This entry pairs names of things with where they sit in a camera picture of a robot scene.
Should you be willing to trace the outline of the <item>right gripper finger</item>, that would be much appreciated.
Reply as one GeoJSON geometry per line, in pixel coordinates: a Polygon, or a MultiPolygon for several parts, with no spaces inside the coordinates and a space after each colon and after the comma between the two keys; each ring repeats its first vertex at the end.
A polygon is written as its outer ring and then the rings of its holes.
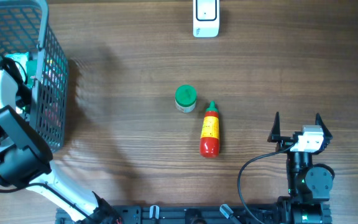
{"type": "Polygon", "coordinates": [[[321,126],[323,130],[323,143],[322,146],[328,146],[331,140],[333,139],[333,135],[329,131],[329,129],[326,127],[326,125],[323,122],[323,119],[321,118],[320,114],[317,113],[315,117],[315,125],[321,126]]]}
{"type": "Polygon", "coordinates": [[[279,143],[282,141],[281,131],[280,131],[280,114],[279,112],[275,113],[275,119],[273,121],[273,126],[270,131],[270,134],[267,139],[271,143],[279,143]]]}

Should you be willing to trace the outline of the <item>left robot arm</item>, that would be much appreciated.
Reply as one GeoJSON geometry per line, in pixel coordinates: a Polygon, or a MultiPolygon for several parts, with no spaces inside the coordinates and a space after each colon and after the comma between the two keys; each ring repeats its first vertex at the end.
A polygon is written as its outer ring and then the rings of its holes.
{"type": "Polygon", "coordinates": [[[17,103],[32,101],[23,70],[15,60],[0,57],[0,194],[35,192],[75,223],[120,223],[107,201],[60,170],[46,141],[17,113],[17,103]]]}

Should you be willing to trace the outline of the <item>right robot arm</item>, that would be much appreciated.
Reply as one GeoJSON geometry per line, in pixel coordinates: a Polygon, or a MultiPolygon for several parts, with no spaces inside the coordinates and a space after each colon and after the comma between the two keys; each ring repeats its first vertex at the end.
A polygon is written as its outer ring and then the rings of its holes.
{"type": "Polygon", "coordinates": [[[280,115],[276,113],[268,142],[276,151],[287,155],[287,197],[277,201],[280,223],[328,224],[333,222],[327,202],[333,188],[334,170],[326,164],[315,164],[313,156],[323,152],[333,135],[316,114],[314,125],[304,125],[292,136],[282,136],[280,115]]]}

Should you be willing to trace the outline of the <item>red chili sauce bottle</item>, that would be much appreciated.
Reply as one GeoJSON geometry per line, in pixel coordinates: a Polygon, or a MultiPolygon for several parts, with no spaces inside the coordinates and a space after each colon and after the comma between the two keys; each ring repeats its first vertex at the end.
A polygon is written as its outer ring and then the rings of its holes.
{"type": "Polygon", "coordinates": [[[219,110],[214,101],[209,104],[204,114],[200,136],[200,154],[205,158],[219,156],[219,110]]]}

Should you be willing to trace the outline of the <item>light green wipes packet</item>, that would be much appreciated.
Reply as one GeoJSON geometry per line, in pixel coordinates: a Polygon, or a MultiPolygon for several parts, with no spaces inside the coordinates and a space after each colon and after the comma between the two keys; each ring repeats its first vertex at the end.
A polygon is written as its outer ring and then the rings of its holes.
{"type": "Polygon", "coordinates": [[[26,63],[29,61],[29,53],[28,52],[27,53],[7,54],[7,55],[5,55],[5,57],[11,58],[16,62],[19,62],[23,66],[24,71],[25,72],[27,71],[26,63]]]}

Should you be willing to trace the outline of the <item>green lid jar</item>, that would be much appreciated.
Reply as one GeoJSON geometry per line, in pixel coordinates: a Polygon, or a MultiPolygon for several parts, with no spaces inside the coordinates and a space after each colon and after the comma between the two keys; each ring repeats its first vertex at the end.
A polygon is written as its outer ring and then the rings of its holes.
{"type": "Polygon", "coordinates": [[[194,110],[197,101],[196,89],[191,85],[179,86],[175,92],[175,106],[183,113],[194,110]]]}

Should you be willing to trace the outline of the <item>green 3M glove package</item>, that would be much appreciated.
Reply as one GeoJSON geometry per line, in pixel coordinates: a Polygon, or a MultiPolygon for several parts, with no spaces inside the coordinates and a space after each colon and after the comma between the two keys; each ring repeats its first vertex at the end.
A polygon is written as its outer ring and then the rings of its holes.
{"type": "Polygon", "coordinates": [[[29,60],[26,63],[26,73],[27,73],[27,86],[31,89],[34,84],[37,72],[37,61],[29,60]]]}

